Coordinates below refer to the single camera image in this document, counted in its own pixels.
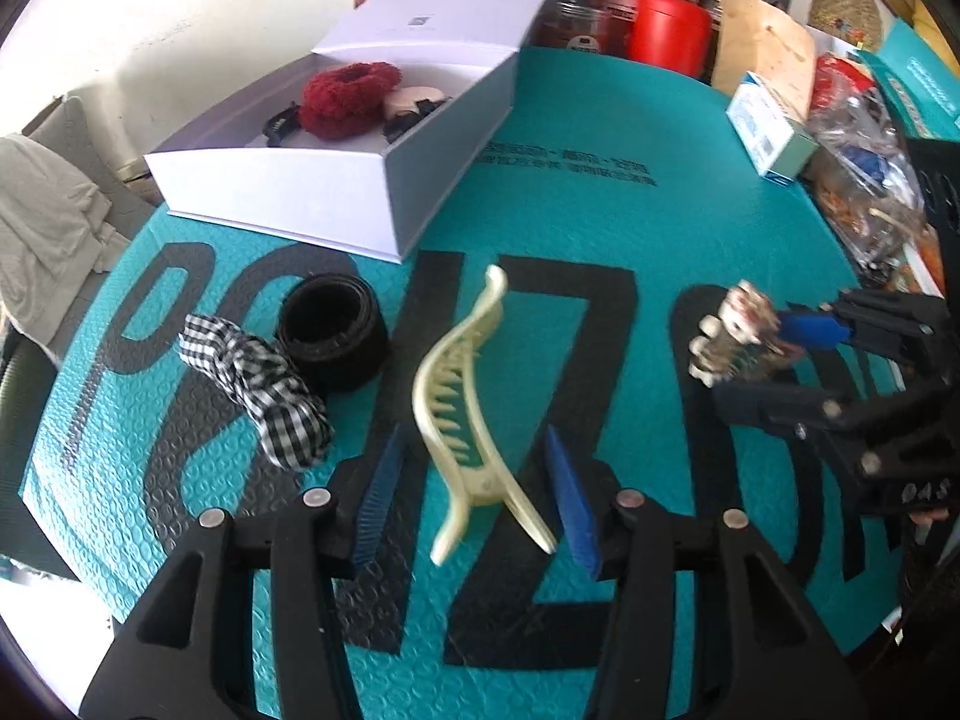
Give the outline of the brown paper bag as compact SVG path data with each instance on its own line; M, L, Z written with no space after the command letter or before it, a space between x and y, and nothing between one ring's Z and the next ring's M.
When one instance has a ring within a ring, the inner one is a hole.
M711 86L732 96L755 73L800 121L811 109L815 82L814 36L763 0L719 0L718 50Z

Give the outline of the grey garment on chair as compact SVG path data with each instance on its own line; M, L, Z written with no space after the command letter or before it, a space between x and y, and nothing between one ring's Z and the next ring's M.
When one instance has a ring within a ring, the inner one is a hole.
M49 344L93 273L114 268L128 237L112 203L78 167L44 145L2 140L2 304L14 327Z

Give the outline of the woven round wall plate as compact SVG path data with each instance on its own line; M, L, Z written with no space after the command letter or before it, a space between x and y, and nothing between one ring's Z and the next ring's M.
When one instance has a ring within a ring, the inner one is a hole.
M872 52L884 39L882 16L874 0L812 0L807 25Z

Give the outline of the jar with red label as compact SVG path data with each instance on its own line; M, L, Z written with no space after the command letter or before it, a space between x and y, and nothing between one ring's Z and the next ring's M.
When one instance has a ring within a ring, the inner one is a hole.
M601 8L556 2L545 11L534 43L551 49L605 54L610 15Z

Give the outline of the red fuzzy scrunchie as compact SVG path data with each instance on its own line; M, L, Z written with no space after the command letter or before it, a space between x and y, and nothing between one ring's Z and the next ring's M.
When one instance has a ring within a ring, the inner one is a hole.
M302 130L324 142L370 132L384 119L384 98L402 82L402 71L387 62L356 62L325 70L302 90Z

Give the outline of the cream yellow claw clip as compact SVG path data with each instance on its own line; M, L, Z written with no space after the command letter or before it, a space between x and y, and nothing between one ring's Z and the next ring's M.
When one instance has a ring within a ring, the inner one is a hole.
M556 551L555 535L494 444L478 398L475 361L500 327L506 291L506 271L489 266L470 312L433 344L413 378L416 430L448 491L446 515L430 551L436 566L457 550L472 512L489 505L504 505L540 550Z

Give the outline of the red canister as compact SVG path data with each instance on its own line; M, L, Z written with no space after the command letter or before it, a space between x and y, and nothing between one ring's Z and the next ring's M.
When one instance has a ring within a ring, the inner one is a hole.
M638 0L628 59L697 78L713 32L711 15L688 0Z

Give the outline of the checkered black white scrunchie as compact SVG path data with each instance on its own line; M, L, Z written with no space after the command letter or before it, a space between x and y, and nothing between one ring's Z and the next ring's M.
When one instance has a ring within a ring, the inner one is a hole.
M325 403L272 343L221 317L187 314L179 358L244 411L272 465L299 472L325 460L334 438Z

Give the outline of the white open box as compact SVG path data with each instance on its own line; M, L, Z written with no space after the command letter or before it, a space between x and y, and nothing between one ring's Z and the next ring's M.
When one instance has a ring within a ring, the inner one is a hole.
M548 0L366 0L146 156L171 213L398 262L514 101Z

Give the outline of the small teal white carton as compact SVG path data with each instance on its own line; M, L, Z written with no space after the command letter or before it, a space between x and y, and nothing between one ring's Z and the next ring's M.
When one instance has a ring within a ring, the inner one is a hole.
M818 143L796 111L753 71L732 94L726 115L755 172L765 181L792 184L817 151Z

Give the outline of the pink round compact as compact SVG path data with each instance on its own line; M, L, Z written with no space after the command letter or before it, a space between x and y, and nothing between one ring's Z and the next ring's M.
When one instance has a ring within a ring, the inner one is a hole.
M432 86L401 86L394 89L384 98L384 117L392 121L397 115L418 112L420 103L444 103L448 95L441 89Z

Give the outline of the black elastic hair band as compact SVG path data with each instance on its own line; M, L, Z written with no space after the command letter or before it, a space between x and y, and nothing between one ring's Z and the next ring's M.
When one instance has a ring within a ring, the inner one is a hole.
M374 289L348 273L316 275L291 289L278 314L277 340L318 397L353 392L391 354Z

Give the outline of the teal cardboard box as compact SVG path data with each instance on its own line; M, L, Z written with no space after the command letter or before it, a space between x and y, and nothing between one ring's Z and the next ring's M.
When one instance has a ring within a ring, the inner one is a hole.
M957 142L958 78L911 26L896 20L877 52L857 58L908 138Z

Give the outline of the black hair clip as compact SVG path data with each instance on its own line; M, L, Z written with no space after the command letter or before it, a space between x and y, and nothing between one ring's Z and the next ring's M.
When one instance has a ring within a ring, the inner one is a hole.
M280 110L278 114L272 115L262 127L262 135L265 138L268 148L278 148L283 145L286 138L295 135L301 130L299 121L299 110L301 106L291 103L285 109Z

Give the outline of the clear plastic snack bag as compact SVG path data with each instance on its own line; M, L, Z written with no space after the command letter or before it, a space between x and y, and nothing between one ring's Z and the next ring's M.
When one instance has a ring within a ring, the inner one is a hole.
M850 57L819 55L805 130L817 145L805 177L818 210L859 278L884 288L926 218L880 86Z

